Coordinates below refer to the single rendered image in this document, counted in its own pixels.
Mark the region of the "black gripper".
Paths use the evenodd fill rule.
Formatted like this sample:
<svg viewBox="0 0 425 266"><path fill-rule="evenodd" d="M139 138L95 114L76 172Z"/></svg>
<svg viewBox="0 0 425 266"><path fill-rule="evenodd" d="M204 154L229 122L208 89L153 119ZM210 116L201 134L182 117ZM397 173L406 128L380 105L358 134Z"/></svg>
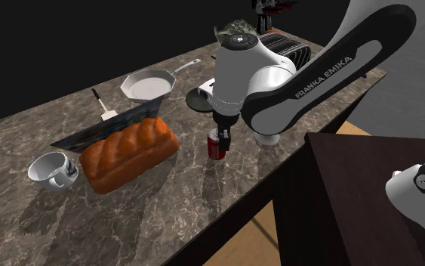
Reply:
<svg viewBox="0 0 425 266"><path fill-rule="evenodd" d="M219 138L219 148L228 151L231 143L230 128L237 123L240 114L235 116L225 116L217 111L213 112L213 119L217 123L217 135Z"/></svg>

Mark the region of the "red drink can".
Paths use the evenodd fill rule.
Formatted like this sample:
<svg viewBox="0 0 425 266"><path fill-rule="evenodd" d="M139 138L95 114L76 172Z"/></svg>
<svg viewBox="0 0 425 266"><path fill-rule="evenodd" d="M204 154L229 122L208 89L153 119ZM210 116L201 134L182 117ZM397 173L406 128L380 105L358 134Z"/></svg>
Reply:
<svg viewBox="0 0 425 266"><path fill-rule="evenodd" d="M226 151L219 147L218 129L212 128L208 133L208 156L213 160L221 160L225 155Z"/></svg>

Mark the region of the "black round disc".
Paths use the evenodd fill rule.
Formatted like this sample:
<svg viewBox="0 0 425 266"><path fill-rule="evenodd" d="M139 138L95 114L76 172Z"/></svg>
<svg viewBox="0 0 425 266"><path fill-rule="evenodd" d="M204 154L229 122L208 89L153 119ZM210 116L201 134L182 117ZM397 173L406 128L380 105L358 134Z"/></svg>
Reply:
<svg viewBox="0 0 425 266"><path fill-rule="evenodd" d="M208 103L208 95L198 88L191 89L186 95L187 106L199 113L210 113L213 107Z"/></svg>

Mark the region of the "white octagonal frying pan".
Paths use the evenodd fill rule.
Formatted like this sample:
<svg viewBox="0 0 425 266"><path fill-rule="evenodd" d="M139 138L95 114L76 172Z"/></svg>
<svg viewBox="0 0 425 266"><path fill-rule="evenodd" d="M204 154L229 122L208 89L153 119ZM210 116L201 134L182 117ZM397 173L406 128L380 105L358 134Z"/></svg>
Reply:
<svg viewBox="0 0 425 266"><path fill-rule="evenodd" d="M177 72L200 61L197 58L180 66L173 72L164 69L139 70L128 75L121 84L120 89L127 98L135 103L146 103L157 97L166 98L174 87Z"/></svg>

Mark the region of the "brown bread loaf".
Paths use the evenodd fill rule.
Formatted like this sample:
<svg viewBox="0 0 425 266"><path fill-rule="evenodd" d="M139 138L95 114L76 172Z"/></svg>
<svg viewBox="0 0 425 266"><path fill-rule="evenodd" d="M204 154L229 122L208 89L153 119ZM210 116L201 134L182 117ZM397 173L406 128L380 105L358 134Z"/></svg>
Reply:
<svg viewBox="0 0 425 266"><path fill-rule="evenodd" d="M90 145L79 157L88 183L110 193L174 155L178 141L159 117L145 118Z"/></svg>

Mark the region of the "green patterned bag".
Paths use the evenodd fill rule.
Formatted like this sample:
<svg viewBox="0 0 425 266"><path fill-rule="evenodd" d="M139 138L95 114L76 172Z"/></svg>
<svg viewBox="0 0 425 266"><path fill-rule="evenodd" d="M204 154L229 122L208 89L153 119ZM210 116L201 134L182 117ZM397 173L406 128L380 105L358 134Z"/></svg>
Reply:
<svg viewBox="0 0 425 266"><path fill-rule="evenodd" d="M259 36L259 33L256 31L256 29L244 19L234 20L225 25L225 27L222 29L218 29L216 26L214 27L214 34L218 42L222 42L229 36L245 33Z"/></svg>

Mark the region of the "black ribbed toaster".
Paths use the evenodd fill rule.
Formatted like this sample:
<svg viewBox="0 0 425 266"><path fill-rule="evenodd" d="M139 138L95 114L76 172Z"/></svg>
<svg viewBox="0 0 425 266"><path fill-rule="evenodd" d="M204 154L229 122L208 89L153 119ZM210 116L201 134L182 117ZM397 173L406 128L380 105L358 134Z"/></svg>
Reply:
<svg viewBox="0 0 425 266"><path fill-rule="evenodd" d="M276 54L289 58L299 70L310 61L310 46L282 36L277 32L268 32L259 36L259 40Z"/></svg>

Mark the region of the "colourful flat book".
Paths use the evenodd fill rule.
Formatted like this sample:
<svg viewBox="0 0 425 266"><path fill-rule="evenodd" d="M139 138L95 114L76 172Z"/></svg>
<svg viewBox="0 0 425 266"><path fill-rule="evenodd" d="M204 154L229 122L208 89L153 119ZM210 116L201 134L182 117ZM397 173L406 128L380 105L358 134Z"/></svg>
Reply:
<svg viewBox="0 0 425 266"><path fill-rule="evenodd" d="M156 118L162 100L163 97L159 96L106 121L99 122L69 137L56 141L51 146L73 153L82 153L90 145L108 138L117 131L122 131L130 125L142 122L145 118Z"/></svg>

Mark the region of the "dark brown robot stand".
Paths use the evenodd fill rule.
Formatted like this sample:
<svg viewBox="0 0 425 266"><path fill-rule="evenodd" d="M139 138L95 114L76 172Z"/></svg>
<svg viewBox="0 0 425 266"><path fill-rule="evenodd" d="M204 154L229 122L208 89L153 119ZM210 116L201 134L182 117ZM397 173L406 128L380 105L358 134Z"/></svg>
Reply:
<svg viewBox="0 0 425 266"><path fill-rule="evenodd" d="M309 133L273 205L281 266L425 266L425 230L385 192L425 139Z"/></svg>

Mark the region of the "white printed mug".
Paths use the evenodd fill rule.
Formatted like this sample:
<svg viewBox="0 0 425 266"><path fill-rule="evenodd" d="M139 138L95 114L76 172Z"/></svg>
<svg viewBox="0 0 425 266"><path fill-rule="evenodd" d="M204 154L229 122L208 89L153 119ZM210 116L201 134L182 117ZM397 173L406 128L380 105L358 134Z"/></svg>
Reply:
<svg viewBox="0 0 425 266"><path fill-rule="evenodd" d="M78 175L79 169L61 152L50 152L40 156L28 169L31 181L51 191L65 190Z"/></svg>

